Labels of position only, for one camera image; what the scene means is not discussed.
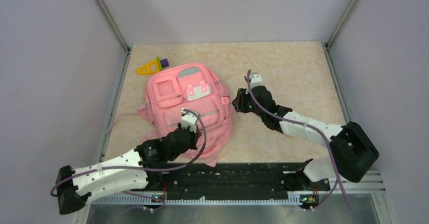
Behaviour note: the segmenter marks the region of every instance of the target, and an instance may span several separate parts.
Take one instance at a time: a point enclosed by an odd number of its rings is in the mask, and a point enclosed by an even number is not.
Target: robotic arm
[[[270,91],[263,86],[261,76],[257,73],[252,73],[250,76],[250,90],[261,106],[284,119],[302,122],[302,125],[267,114],[255,104],[248,89],[245,88],[238,90],[237,97],[232,102],[237,112],[252,112],[259,116],[264,125],[271,130],[296,135],[326,147],[321,135],[307,127],[309,124],[315,126],[330,140],[329,146],[339,173],[352,182],[357,183],[362,179],[378,158],[379,153],[359,124],[352,121],[346,125],[329,124],[302,116],[291,108],[276,105]],[[296,174],[300,178],[298,182],[301,186],[308,184],[309,181],[317,182],[324,178],[335,177],[329,157],[306,161],[305,167]]]
[[[56,196],[60,214],[75,212],[107,195],[131,189],[144,189],[150,184],[148,177],[151,177],[148,175],[160,174],[126,169],[127,167],[160,167],[189,149],[197,150],[199,138],[197,118],[184,110],[182,116],[175,131],[159,139],[147,140],[116,158],[83,168],[73,169],[70,165],[62,167],[56,184],[66,178],[71,179],[57,186]]]

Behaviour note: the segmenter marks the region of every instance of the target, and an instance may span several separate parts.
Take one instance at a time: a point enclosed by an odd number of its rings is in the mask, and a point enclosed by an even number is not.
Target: gray wall
[[[1,223],[70,223],[58,169],[96,162],[124,60],[93,0],[0,0]]]
[[[328,40],[349,0],[105,0],[135,43]]]
[[[427,223],[429,0],[361,0],[333,47],[401,223]]]

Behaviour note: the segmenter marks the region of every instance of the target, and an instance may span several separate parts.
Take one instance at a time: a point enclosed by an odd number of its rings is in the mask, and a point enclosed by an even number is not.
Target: metal corner post
[[[116,39],[120,43],[123,50],[126,53],[128,53],[130,51],[130,47],[126,43],[125,38],[120,32],[118,25],[116,24],[112,14],[110,13],[109,9],[106,6],[106,3],[104,2],[104,0],[94,0],[94,1],[97,4],[98,8],[100,9],[100,12],[103,15],[103,17],[106,19],[106,23],[107,25],[109,25],[110,29],[112,30],[113,35],[115,35]]]
[[[115,89],[114,89],[115,93],[114,93],[112,101],[110,102],[109,113],[107,115],[104,130],[107,130],[109,128],[109,126],[111,126],[114,123],[115,115],[116,115],[116,109],[118,107],[119,97],[120,97],[120,94],[122,91],[122,86],[123,86],[123,82],[125,80],[126,70],[128,69],[128,64],[130,62],[130,58],[131,58],[131,50],[129,52],[127,52],[127,55],[125,57],[125,60],[124,60],[123,66],[122,66],[122,70],[120,71],[119,77],[116,79]],[[105,133],[101,137],[101,141],[100,141],[99,148],[97,151],[97,161],[98,162],[104,161],[104,156],[105,156],[106,151],[107,151],[109,139],[110,139],[110,135],[105,134]]]
[[[331,37],[329,38],[328,42],[326,43],[326,48],[328,50],[331,49],[332,45],[334,44],[337,36],[341,32],[344,25],[347,23],[350,15],[353,13],[354,9],[356,8],[356,5],[358,4],[360,0],[350,0],[349,5],[347,6],[346,10],[344,11],[343,15],[341,16],[340,20],[338,21],[334,31],[332,32]]]
[[[342,109],[342,114],[344,115],[344,119],[347,121],[353,120],[352,110],[349,105],[349,101],[347,100],[347,96],[344,90],[344,87],[341,82],[340,75],[336,68],[336,64],[334,58],[331,53],[331,49],[323,46],[323,50],[326,56],[326,62],[328,63],[329,71],[331,72],[332,80],[334,82],[335,90],[338,95],[339,104]]]

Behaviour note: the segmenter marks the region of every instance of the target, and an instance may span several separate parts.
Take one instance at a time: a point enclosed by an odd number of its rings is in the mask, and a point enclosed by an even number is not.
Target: yellow toy
[[[162,71],[163,68],[168,67],[168,60],[162,59],[160,60],[159,57],[156,57],[155,60],[144,64],[143,66],[137,68],[137,74],[138,75],[150,75],[155,74],[159,71]]]

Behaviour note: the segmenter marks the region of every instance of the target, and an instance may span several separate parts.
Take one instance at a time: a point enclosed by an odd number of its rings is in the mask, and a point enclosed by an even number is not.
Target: metal frame
[[[152,197],[153,194],[140,193]],[[165,205],[302,205],[299,194],[289,194],[287,200],[166,200]],[[161,205],[161,202],[152,202],[148,199],[127,194],[114,194],[95,200],[93,205]]]
[[[344,11],[344,14],[341,16],[339,22],[337,23],[334,31],[332,32],[331,37],[329,38],[328,42],[326,43],[326,47],[330,49],[332,45],[334,44],[337,36],[341,32],[341,30],[344,28],[344,25],[347,23],[347,21],[350,18],[350,15],[353,13],[354,9],[356,8],[356,5],[358,4],[360,0],[350,0],[349,5],[347,6],[346,10]]]
[[[123,86],[123,81],[125,80],[125,75],[126,75],[126,70],[128,69],[128,64],[130,63],[130,58],[131,58],[131,50],[129,50],[127,52],[125,61],[123,63],[122,66],[122,70],[121,73],[115,83],[116,88],[115,88],[115,94],[114,94],[114,98],[112,100],[112,102],[110,103],[110,114],[108,114],[107,116],[107,120],[104,126],[104,129],[107,130],[109,128],[109,126],[111,126],[115,120],[115,115],[116,115],[116,109],[118,107],[118,103],[119,103],[119,97],[120,94],[122,92],[122,86]],[[110,135],[108,134],[103,134],[103,136],[101,137],[101,141],[99,143],[99,148],[98,148],[98,158],[97,161],[101,162],[104,161],[104,156],[106,155],[106,151],[107,151],[107,145],[109,143],[109,139],[110,139]]]
[[[128,53],[130,51],[130,47],[125,41],[125,38],[123,37],[122,33],[119,30],[118,25],[116,24],[115,20],[113,19],[112,14],[110,13],[109,9],[107,8],[106,4],[104,3],[104,0],[94,0],[97,4],[98,8],[100,9],[101,14],[106,19],[107,25],[109,25],[110,29],[112,30],[113,35],[115,35],[116,39],[120,43],[123,50]]]
[[[124,49],[125,53],[126,53],[126,59],[124,61],[123,67],[122,67],[122,71],[117,79],[117,87],[115,89],[115,94],[114,94],[114,98],[112,100],[111,103],[111,113],[108,115],[107,120],[106,120],[106,124],[105,124],[105,129],[108,128],[108,126],[110,124],[113,123],[114,117],[115,117],[115,113],[116,113],[116,108],[119,102],[119,96],[122,90],[122,86],[123,86],[123,81],[125,79],[125,74],[126,74],[126,70],[128,67],[128,63],[130,61],[130,57],[131,57],[131,49],[128,46],[128,44],[125,41],[125,38],[123,37],[122,33],[120,32],[120,29],[118,28],[116,22],[113,19],[113,16],[111,15],[109,9],[107,8],[105,2],[103,0],[94,0],[95,3],[97,4],[97,6],[100,9],[100,12],[102,13],[102,15],[104,16],[106,23],[109,25],[112,33],[114,34],[114,36],[116,37],[116,39],[118,40],[118,42],[120,43],[121,47]],[[353,13],[354,9],[356,8],[357,4],[358,4],[359,0],[351,0],[349,5],[347,6],[344,14],[342,15],[342,17],[340,18],[337,26],[335,27],[331,37],[329,38],[328,42],[323,44],[323,49],[324,49],[324,53],[326,56],[326,61],[328,63],[329,66],[329,70],[331,72],[331,76],[338,94],[338,98],[339,98],[339,102],[341,105],[341,109],[343,111],[343,114],[345,116],[346,121],[352,120],[353,119],[353,114],[352,111],[350,109],[350,105],[349,102],[347,100],[346,94],[345,94],[345,90],[344,87],[342,85],[340,76],[338,74],[338,70],[336,68],[333,56],[332,56],[332,52],[331,52],[331,48],[332,45],[335,43],[337,36],[339,35],[339,33],[341,32],[341,30],[344,28],[345,24],[347,23],[350,15]],[[108,141],[109,141],[109,136],[103,136],[100,142],[100,147],[99,147],[99,158],[98,160],[102,161],[104,159],[104,154],[106,152],[107,149],[107,145],[108,145]],[[348,183],[345,182],[345,187],[348,191],[348,193],[350,194],[371,194],[373,202],[374,202],[374,206],[379,218],[379,221],[381,224],[385,224],[385,223],[393,223],[396,224],[398,223],[397,219],[396,219],[396,215],[393,211],[393,208],[388,200],[388,197],[386,195],[385,189],[384,189],[384,185],[382,183],[382,179],[381,176],[379,174],[379,172],[377,170],[371,170],[369,171],[366,175],[365,175],[365,181],[362,181],[360,183]],[[299,192],[292,192],[291,194],[308,194],[308,193],[299,193]],[[334,191],[334,194],[340,194],[339,190]],[[103,200],[100,201],[95,201],[94,204],[132,204],[133,201],[136,201],[136,199],[126,199],[126,201],[122,201],[123,199],[121,198],[105,198]],[[195,203],[179,203],[177,202],[176,204],[210,204],[208,202],[206,202],[205,200],[198,200],[195,201]],[[266,202],[255,202],[255,204],[266,204]],[[85,208],[83,208],[80,211],[75,212],[74,214],[74,218],[73,218],[73,224],[78,224],[78,223],[86,223],[89,212],[90,212],[90,205],[85,206]]]

